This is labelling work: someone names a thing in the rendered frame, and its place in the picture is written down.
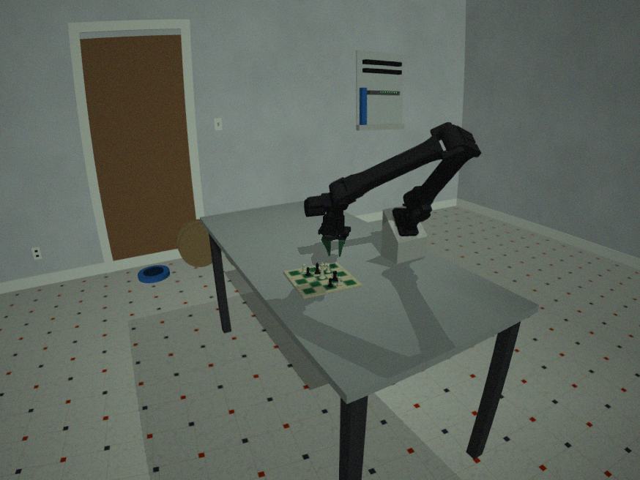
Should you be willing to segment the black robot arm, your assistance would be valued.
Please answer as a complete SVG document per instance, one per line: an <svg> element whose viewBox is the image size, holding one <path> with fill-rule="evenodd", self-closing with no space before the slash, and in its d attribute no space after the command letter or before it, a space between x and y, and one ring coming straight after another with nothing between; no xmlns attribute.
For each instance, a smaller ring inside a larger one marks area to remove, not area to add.
<svg viewBox="0 0 640 480"><path fill-rule="evenodd" d="M402 205L406 208L392 210L399 235L416 236L419 233L418 223L431 215L434 198L468 160L481 155L472 133L450 122L433 128L431 135L420 145L372 168L332 182L329 193L307 198L304 202L306 217L324 215L321 234L326 241L335 240L336 233L344 231L345 217L335 215L342 215L357 198L429 162L442 160L422 187L416 186L403 196ZM445 151L439 140L442 140ZM328 217L325 212L332 217Z"/></svg>

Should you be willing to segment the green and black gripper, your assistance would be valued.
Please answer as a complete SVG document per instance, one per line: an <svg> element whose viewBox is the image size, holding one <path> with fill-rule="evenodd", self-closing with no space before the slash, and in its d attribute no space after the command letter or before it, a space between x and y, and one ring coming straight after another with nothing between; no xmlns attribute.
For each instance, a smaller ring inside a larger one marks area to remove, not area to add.
<svg viewBox="0 0 640 480"><path fill-rule="evenodd" d="M332 217L332 215L330 215L330 214L327 214L327 213L326 213L326 215L327 215L328 217ZM342 217L342 216L343 216L343 214L342 214L342 215L335 215L335 217ZM319 228L318 232L319 232L319 234L321 234L321 227ZM341 248L343 249L343 245L344 245L344 243L345 243L345 240L346 240L347 236L349 236L349 232L351 232L351 227L344 226L344 231L343 231L342 233L336 233L335 239L338 239L338 240L339 240L339 241L338 241L339 257L341 256L341 252L342 252ZM328 255L330 256L330 252L331 252L331 241L326 241L326 240L324 239L323 235L322 235L321 240L322 240L322 242L323 242L324 246L325 246L325 247L326 247L326 249L327 249L327 253L328 253ZM328 244L327 244L327 242L328 242Z"/></svg>

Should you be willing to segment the green and cream chessboard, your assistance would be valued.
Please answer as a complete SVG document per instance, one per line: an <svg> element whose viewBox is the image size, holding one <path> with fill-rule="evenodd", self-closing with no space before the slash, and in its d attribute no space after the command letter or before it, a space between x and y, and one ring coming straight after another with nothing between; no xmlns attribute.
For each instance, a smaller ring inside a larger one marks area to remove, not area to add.
<svg viewBox="0 0 640 480"><path fill-rule="evenodd" d="M327 264L330 265L330 273L326 273ZM310 276L305 276L306 273L302 273L301 269L292 269L284 271L291 284L296 288L298 293L303 299L320 296L328 293L334 293L342 290L348 290L352 288L362 287L362 284L356 280L350 273L345 270L338 262L325 263L324 264L324 276L326 279L320 280L321 268L319 265L320 274L315 274L316 266L309 266ZM337 278L341 277L341 286L338 286L338 281L332 281L332 288L328 288L329 278L333 278L333 271L337 271Z"/></svg>

